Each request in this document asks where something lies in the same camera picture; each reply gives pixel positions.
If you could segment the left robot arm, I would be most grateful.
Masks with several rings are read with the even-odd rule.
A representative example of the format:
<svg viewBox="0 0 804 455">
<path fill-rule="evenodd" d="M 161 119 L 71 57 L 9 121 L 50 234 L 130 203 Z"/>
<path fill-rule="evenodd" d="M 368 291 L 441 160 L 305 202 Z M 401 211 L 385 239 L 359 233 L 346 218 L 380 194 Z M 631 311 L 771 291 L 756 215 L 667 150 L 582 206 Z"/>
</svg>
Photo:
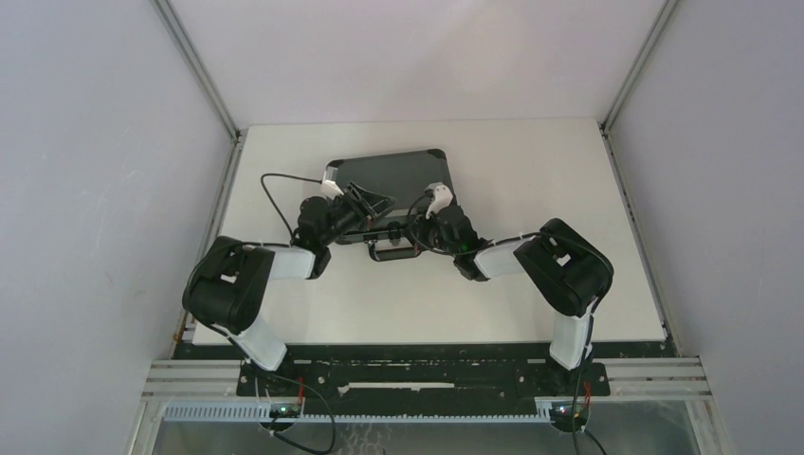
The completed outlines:
<svg viewBox="0 0 804 455">
<path fill-rule="evenodd" d="M 261 369 L 260 383 L 275 395 L 294 388 L 297 372 L 283 361 L 286 344 L 262 316 L 268 284 L 319 278 L 331 260 L 332 243 L 348 232 L 372 227 L 396 203 L 390 195 L 355 183 L 340 188 L 323 180 L 320 185 L 320 196 L 301 202 L 288 244 L 219 236 L 192 270 L 182 294 L 183 308 Z"/>
</svg>

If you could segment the black poker case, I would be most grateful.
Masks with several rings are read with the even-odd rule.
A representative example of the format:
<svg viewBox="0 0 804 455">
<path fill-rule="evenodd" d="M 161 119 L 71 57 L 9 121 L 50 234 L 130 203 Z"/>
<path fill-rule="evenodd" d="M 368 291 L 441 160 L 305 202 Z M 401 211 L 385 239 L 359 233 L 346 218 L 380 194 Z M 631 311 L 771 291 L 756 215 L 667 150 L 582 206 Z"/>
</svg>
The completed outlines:
<svg viewBox="0 0 804 455">
<path fill-rule="evenodd" d="M 453 187 L 447 156 L 441 149 L 336 159 L 327 164 L 324 177 L 341 188 L 354 183 L 394 199 L 391 211 L 381 220 L 348 231 L 336 240 L 339 246 L 366 245 L 375 262 L 418 257 L 421 250 L 408 239 L 408 210 L 427 209 L 429 202 L 424 195 L 429 185 Z"/>
</svg>

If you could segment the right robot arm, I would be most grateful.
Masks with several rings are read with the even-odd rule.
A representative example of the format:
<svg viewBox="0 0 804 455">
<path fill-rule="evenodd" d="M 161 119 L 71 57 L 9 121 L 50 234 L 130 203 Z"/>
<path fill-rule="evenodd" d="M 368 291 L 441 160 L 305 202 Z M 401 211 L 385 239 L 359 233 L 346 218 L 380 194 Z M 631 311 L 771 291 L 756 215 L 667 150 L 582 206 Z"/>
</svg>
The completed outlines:
<svg viewBox="0 0 804 455">
<path fill-rule="evenodd" d="M 407 221 L 416 249 L 449 256 L 469 281 L 526 275 L 555 311 L 549 385 L 571 394 L 584 384 L 594 313 L 613 284 L 614 268 L 606 256 L 558 218 L 536 232 L 500 241 L 480 237 L 455 204 L 429 214 L 410 208 Z"/>
</svg>

